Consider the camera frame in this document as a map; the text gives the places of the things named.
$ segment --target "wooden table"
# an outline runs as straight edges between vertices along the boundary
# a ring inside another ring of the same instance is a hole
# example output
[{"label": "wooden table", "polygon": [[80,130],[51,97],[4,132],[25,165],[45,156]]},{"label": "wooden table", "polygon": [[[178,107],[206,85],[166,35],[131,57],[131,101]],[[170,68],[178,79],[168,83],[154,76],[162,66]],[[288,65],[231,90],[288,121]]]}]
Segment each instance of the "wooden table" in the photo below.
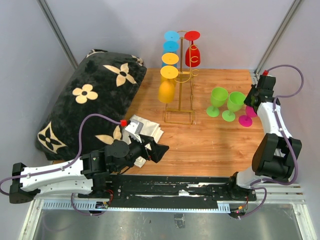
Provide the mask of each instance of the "wooden table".
[{"label": "wooden table", "polygon": [[[158,101],[160,69],[148,69],[142,85],[136,94],[127,114],[133,114],[160,124],[164,131],[159,143],[170,146],[159,163],[147,161],[142,168],[133,167],[127,174],[173,175],[173,176],[231,176],[251,166],[252,158],[264,137],[258,117],[251,127],[242,127],[238,117],[245,113],[245,107],[236,112],[234,122],[226,122],[220,108],[218,117],[209,117],[206,109],[211,105],[211,91],[223,87],[229,93],[239,91],[248,94],[252,80],[248,70],[201,69],[195,78],[193,109],[195,123],[182,125],[164,122],[165,104]],[[184,83],[182,102],[188,103],[189,84]],[[178,84],[175,101],[178,99]],[[172,119],[187,119],[186,115],[172,115]]]}]

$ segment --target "pillow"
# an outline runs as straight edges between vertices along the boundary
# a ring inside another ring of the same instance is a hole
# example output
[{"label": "pillow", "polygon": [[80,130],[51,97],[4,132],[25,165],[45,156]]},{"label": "pillow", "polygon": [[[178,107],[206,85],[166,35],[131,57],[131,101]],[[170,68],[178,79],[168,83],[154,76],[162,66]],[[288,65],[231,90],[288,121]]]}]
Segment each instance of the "pillow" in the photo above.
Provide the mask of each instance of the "pillow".
[{"label": "pillow", "polygon": [[[48,160],[72,160],[79,150],[83,119],[102,114],[117,122],[136,95],[147,68],[129,54],[94,49],[80,63],[43,123],[35,146]],[[100,117],[89,118],[82,130],[82,154],[121,139],[118,125]]]}]

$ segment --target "white wall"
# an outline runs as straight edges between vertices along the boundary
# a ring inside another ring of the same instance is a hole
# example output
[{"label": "white wall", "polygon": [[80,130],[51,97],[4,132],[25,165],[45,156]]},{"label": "white wall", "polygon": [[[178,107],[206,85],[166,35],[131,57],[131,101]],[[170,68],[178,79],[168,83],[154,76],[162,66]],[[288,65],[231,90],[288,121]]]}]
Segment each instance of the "white wall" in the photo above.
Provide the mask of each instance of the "white wall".
[{"label": "white wall", "polygon": [[[73,70],[36,0],[0,3],[0,178],[14,163],[47,165],[34,142]],[[9,185],[3,185],[9,191]],[[16,240],[29,204],[0,194],[2,240]]]},{"label": "white wall", "polygon": [[[282,99],[282,115],[294,138],[302,141],[299,156],[298,182],[303,187],[313,226],[320,237],[320,1],[304,1],[293,18],[266,69],[279,64],[292,64],[301,69],[305,77],[302,91],[290,99]],[[294,70],[275,69],[275,91],[278,94],[295,92],[300,84]]]},{"label": "white wall", "polygon": [[158,68],[166,31],[197,30],[200,67],[219,69],[254,69],[292,1],[47,0],[78,62],[97,48]]}]

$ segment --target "black pillow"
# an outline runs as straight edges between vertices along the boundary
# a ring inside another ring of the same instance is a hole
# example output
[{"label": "black pillow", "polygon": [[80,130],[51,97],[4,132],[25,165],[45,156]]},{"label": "black pillow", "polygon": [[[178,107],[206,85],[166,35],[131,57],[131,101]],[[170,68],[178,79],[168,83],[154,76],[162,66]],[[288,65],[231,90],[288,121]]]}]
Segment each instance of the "black pillow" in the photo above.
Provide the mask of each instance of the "black pillow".
[{"label": "black pillow", "polygon": [[[80,124],[89,114],[117,122],[136,95],[147,68],[129,54],[94,49],[80,63],[37,134],[35,146],[48,160],[72,160],[78,153]],[[82,130],[82,154],[121,139],[118,125],[91,117]]]}]

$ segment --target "metal corner post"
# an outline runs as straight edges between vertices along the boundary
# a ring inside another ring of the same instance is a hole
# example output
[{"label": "metal corner post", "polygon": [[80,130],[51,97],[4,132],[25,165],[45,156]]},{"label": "metal corner post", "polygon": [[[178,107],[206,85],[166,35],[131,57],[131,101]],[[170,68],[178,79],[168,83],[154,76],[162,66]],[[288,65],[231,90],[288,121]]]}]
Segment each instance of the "metal corner post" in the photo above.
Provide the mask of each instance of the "metal corner post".
[{"label": "metal corner post", "polygon": [[43,14],[45,15],[47,21],[49,22],[56,38],[58,39],[66,57],[68,58],[70,64],[72,65],[72,67],[74,69],[76,69],[78,67],[78,62],[77,60],[75,59],[74,55],[72,54],[68,44],[67,44],[67,41],[65,40],[55,18],[54,18],[54,15],[53,13],[51,12],[50,10],[50,7],[47,3],[46,0],[37,0],[40,8],[42,9],[43,11]]},{"label": "metal corner post", "polygon": [[302,2],[304,0],[293,0],[289,10],[287,11],[283,21],[281,22],[278,30],[276,31],[275,35],[273,36],[273,39],[269,46],[267,47],[265,53],[263,54],[263,57],[261,58],[257,68],[255,69],[254,73],[256,75],[259,75],[261,71],[263,70],[266,62],[268,61],[270,55],[274,51],[277,43],[279,42],[280,38],[284,34],[285,30],[289,26],[291,20],[293,19],[294,15],[296,14],[298,8],[301,6]]}]

